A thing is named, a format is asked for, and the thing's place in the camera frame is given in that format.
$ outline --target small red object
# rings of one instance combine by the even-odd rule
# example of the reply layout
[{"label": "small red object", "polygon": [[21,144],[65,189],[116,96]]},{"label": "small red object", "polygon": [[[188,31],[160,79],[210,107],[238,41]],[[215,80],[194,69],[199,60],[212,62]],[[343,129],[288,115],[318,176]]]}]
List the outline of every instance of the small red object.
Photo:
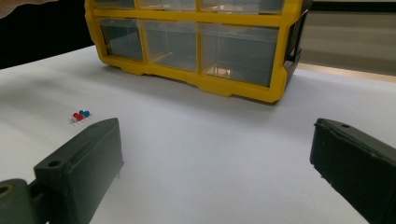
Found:
[{"label": "small red object", "polygon": [[74,114],[73,114],[73,117],[75,117],[77,121],[80,121],[80,120],[84,119],[84,116],[83,116],[83,115],[80,115],[80,114],[78,114],[78,113],[74,113]]}]

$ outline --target storage organizer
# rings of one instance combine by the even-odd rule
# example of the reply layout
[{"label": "storage organizer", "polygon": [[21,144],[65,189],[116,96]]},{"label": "storage organizer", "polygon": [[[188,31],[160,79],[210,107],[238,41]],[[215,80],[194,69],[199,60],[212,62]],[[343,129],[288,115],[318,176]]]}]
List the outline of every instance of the storage organizer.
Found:
[{"label": "storage organizer", "polygon": [[99,58],[218,95],[279,100],[312,0],[86,0]]}]

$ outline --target pile of push pins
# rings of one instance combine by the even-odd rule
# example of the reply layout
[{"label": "pile of push pins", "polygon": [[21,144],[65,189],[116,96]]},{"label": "pile of push pins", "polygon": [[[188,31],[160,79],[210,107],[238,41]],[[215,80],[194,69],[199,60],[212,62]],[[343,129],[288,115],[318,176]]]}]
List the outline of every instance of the pile of push pins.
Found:
[{"label": "pile of push pins", "polygon": [[72,121],[73,123],[79,122],[89,116],[90,116],[90,111],[80,110],[80,111],[78,111],[78,113],[74,113],[72,116],[70,116],[70,121]]}]

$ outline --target white surface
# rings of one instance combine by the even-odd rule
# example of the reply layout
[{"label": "white surface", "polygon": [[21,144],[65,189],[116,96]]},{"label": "white surface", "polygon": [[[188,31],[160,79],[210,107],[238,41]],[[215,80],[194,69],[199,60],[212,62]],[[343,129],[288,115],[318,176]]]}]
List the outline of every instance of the white surface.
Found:
[{"label": "white surface", "polygon": [[[0,70],[0,179],[96,121],[120,120],[125,165],[92,224],[367,223],[309,163],[317,118],[396,147],[396,84],[297,70],[265,105],[102,64],[94,48]],[[69,125],[80,109],[90,119]]]}]

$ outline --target black horizontal bar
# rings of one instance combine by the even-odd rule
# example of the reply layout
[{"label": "black horizontal bar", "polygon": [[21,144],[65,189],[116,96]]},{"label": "black horizontal bar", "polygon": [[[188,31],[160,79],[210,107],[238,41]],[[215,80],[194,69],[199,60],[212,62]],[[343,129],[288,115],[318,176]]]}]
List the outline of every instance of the black horizontal bar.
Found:
[{"label": "black horizontal bar", "polygon": [[315,2],[311,11],[396,12],[396,2]]}]

